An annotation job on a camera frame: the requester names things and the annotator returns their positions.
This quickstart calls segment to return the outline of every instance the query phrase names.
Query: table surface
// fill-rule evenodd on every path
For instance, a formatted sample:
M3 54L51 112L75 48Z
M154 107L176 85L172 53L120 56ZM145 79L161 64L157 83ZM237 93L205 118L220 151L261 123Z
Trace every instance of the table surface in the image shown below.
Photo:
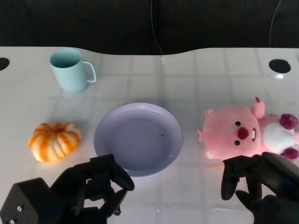
M120 105L146 102L178 119L183 148L166 170L134 178L135 190L122 203L122 214L108 223L253 223L252 214L236 196L230 201L221 199L223 166L220 160L204 157L196 129L202 127L206 109L250 107L256 96L265 102L267 113L299 117L299 49L199 49L165 57L104 55L80 49L84 59L96 66L98 80L78 95L64 93L50 68L50 55L58 49L0 47L0 57L10 60L0 71L1 205L14 183L42 177L51 185L66 168L95 157L93 134L99 121ZM268 66L276 58L292 67L283 78ZM38 162L28 139L43 122L78 125L81 145L59 163ZM246 189L244 180L238 189ZM263 189L264 195L271 193ZM85 201L85 206L101 205Z

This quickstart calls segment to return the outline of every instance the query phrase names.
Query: plush toy ear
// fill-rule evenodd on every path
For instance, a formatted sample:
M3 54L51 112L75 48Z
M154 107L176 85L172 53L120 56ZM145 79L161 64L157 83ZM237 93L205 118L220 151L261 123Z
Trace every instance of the plush toy ear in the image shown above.
M215 109L209 109L207 111L205 111L205 117L207 118L208 116L211 115L211 113L213 113L214 111L216 111Z
M256 97L256 100L251 108L251 112L256 118L263 118L265 115L265 103Z

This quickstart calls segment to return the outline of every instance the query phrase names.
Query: plate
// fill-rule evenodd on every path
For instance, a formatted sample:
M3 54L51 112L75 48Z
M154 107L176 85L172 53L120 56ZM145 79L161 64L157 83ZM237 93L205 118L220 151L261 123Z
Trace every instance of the plate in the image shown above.
M171 165L183 145L181 127L167 110L153 104L118 107L94 134L97 156L113 154L131 177L156 174Z

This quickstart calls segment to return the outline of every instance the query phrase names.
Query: pumpkin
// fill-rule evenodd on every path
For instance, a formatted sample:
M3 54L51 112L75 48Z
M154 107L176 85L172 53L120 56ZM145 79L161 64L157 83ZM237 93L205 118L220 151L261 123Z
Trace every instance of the pumpkin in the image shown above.
M29 147L37 160L57 162L74 151L80 140L80 129L73 124L44 123L35 129Z

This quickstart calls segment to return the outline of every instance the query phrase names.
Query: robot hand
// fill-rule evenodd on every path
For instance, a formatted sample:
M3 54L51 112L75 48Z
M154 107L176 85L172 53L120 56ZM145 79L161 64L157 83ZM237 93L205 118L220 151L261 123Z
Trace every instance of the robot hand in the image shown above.
M246 178L249 193L237 190L235 194L250 210L254 224L299 223L299 168L287 158L263 153L253 157L237 156L224 160L221 197L229 200L241 177ZM262 199L262 185L276 196Z
M123 189L115 193L110 180ZM113 213L120 215L119 206L134 187L113 155L104 155L66 169L50 188L42 178L14 184L0 217L4 224L106 224ZM85 199L105 203L84 208Z

